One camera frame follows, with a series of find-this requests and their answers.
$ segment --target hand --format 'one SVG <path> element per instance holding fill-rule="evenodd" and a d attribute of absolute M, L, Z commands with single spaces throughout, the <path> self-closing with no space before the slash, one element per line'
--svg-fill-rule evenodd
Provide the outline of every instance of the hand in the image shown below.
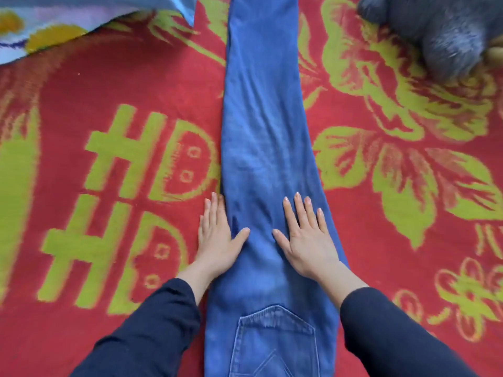
<path fill-rule="evenodd" d="M 299 223 L 288 199 L 283 200 L 290 240 L 277 229 L 273 230 L 273 236 L 299 274 L 318 280 L 321 270 L 338 264 L 337 250 L 326 227 L 323 211 L 318 209 L 316 219 L 309 197 L 305 198 L 305 207 L 299 193 L 295 194 L 294 201 Z"/>
<path fill-rule="evenodd" d="M 199 248 L 194 263 L 201 265 L 211 280 L 215 279 L 234 264 L 249 233 L 244 228 L 231 240 L 223 196 L 212 193 L 211 201 L 204 201 L 204 215 L 199 219 Z"/>

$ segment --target black sleeve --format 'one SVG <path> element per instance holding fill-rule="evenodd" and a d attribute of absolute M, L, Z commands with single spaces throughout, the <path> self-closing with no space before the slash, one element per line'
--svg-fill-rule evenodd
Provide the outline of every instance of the black sleeve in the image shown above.
<path fill-rule="evenodd" d="M 175 377 L 200 322 L 190 286 L 171 279 L 98 341 L 70 377 Z"/>
<path fill-rule="evenodd" d="M 341 306 L 341 322 L 346 348 L 370 377 L 476 377 L 453 350 L 376 289 L 351 292 Z"/>

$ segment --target red blanket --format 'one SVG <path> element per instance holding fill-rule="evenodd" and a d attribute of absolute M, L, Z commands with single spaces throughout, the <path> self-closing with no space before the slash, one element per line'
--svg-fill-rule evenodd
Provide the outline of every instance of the red blanket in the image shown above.
<path fill-rule="evenodd" d="M 481 375 L 503 339 L 497 74 L 439 86 L 418 53 L 300 0 L 299 70 L 320 177 L 354 272 Z M 139 13 L 0 68 L 4 375 L 63 377 L 196 251 L 218 188 L 228 0 L 196 25 Z M 180 376 L 202 375 L 203 339 Z M 365 375 L 337 350 L 339 376 Z"/>

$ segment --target forearm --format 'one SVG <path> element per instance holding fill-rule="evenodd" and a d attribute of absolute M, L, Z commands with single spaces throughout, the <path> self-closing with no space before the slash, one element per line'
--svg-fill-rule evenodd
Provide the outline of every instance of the forearm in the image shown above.
<path fill-rule="evenodd" d="M 208 271 L 208 267 L 203 262 L 196 260 L 185 270 L 180 271 L 177 278 L 184 280 L 191 287 L 196 305 L 199 305 L 204 293 L 213 280 L 213 275 Z"/>
<path fill-rule="evenodd" d="M 368 287 L 341 261 L 336 264 L 325 264 L 323 269 L 319 270 L 316 279 L 337 310 L 341 309 L 341 304 L 351 292 Z"/>
<path fill-rule="evenodd" d="M 351 292 L 340 313 L 346 348 L 370 377 L 476 376 L 447 345 L 376 289 Z"/>
<path fill-rule="evenodd" d="M 190 286 L 171 279 L 110 336 L 98 341 L 72 377 L 174 377 L 199 324 Z"/>

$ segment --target denim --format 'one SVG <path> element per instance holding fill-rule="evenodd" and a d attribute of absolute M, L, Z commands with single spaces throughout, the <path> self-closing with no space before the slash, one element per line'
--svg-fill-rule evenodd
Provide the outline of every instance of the denim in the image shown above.
<path fill-rule="evenodd" d="M 332 376 L 338 315 L 271 234 L 287 232 L 283 197 L 324 210 L 339 258 L 302 103 L 298 0 L 231 0 L 222 122 L 222 192 L 232 235 L 250 228 L 208 296 L 205 376 Z"/>

